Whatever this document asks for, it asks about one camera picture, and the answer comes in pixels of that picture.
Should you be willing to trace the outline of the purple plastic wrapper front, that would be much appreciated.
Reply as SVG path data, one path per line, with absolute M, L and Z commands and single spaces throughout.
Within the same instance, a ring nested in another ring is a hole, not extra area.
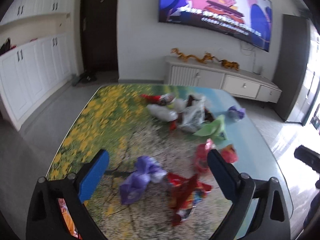
M 121 204 L 131 205 L 140 200 L 150 182 L 158 184 L 166 175 L 167 171 L 153 157 L 138 157 L 135 170 L 119 186 Z

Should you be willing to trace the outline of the purple wrapper far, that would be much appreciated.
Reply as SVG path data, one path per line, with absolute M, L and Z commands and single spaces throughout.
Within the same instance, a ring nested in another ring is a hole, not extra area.
M 246 110 L 244 108 L 237 109 L 236 106 L 229 107 L 227 113 L 234 121 L 240 121 L 246 116 Z

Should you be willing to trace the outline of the golden dragon figurine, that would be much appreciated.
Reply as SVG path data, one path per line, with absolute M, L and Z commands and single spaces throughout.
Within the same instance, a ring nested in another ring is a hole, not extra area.
M 186 55 L 182 53 L 178 48 L 172 48 L 171 53 L 176 54 L 178 56 L 178 59 L 184 62 L 188 62 L 189 59 L 194 59 L 198 63 L 206 64 L 208 61 L 213 61 L 215 59 L 215 57 L 211 53 L 205 53 L 203 57 L 200 58 L 193 54 Z

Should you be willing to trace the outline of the red colourful snack bag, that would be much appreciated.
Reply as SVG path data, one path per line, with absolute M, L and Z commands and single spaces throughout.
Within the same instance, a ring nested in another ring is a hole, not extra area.
M 168 173 L 167 181 L 170 186 L 169 208 L 173 211 L 172 226 L 178 226 L 187 220 L 197 204 L 202 202 L 213 188 L 199 181 L 198 174 L 184 178 Z

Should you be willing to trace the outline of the pink red paper carton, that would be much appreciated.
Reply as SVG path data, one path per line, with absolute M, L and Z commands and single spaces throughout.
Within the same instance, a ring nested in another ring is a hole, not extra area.
M 215 144 L 210 138 L 204 144 L 197 146 L 194 158 L 194 168 L 197 173 L 206 174 L 209 171 L 207 155 L 214 148 Z

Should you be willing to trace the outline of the green plastic bag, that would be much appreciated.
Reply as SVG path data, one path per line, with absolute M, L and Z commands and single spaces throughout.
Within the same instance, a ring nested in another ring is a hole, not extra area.
M 205 123 L 194 135 L 198 137 L 210 137 L 212 140 L 226 140 L 225 116 L 220 115 L 214 121 Z

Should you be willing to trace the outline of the clear crumpled plastic bag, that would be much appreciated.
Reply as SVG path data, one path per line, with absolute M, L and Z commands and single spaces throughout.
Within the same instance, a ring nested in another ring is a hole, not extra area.
M 178 118 L 178 114 L 175 111 L 170 110 L 165 106 L 148 104 L 146 108 L 153 117 L 163 122 L 175 121 Z

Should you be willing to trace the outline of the red white snack wrapper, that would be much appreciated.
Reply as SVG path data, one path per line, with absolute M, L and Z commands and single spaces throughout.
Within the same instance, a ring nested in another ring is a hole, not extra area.
M 176 99 L 176 96 L 170 93 L 163 95 L 140 94 L 140 97 L 143 98 L 148 104 L 155 104 L 160 106 L 170 105 Z

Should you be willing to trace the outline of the white wall cupboard unit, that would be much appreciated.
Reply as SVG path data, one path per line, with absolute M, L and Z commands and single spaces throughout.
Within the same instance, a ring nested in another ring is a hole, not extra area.
M 72 0 L 13 0 L 1 19 L 1 113 L 19 131 L 75 74 Z

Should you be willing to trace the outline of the red orange snack packet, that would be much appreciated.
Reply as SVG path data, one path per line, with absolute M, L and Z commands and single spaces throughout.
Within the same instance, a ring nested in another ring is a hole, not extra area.
M 220 154 L 226 163 L 232 164 L 238 161 L 238 155 L 232 144 L 221 149 Z

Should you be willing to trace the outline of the white low tv cabinet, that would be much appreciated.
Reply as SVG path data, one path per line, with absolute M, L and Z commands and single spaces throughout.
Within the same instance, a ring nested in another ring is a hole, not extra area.
M 265 77 L 244 70 L 226 69 L 216 63 L 183 62 L 175 56 L 165 58 L 164 83 L 174 86 L 194 86 L 221 89 L 236 98 L 277 103 L 281 90 Z

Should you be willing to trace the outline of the grey tall refrigerator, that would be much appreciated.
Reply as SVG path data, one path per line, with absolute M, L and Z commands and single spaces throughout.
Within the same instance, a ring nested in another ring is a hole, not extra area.
M 298 122 L 297 102 L 306 74 L 310 51 L 310 21 L 283 15 L 281 45 L 272 82 L 281 90 L 275 112 L 285 122 Z

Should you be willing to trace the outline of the black shoes by door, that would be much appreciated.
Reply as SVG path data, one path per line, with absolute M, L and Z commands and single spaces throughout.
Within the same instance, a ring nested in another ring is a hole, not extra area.
M 79 83 L 87 84 L 95 81 L 97 81 L 97 77 L 94 73 L 84 72 L 79 76 L 74 76 L 72 78 L 72 86 L 75 87 Z

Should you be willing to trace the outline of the white printed plastic bag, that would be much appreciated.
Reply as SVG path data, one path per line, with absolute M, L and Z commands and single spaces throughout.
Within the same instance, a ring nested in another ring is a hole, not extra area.
M 196 133 L 202 127 L 205 118 L 205 101 L 206 97 L 203 95 L 189 95 L 182 111 L 182 121 L 178 125 L 179 129 Z

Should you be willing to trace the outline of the golden tiger figurine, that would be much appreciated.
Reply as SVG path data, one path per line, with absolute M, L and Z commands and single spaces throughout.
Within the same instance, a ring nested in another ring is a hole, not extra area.
M 228 60 L 219 60 L 218 62 L 221 63 L 223 68 L 239 71 L 239 64 L 237 62 L 231 62 Z

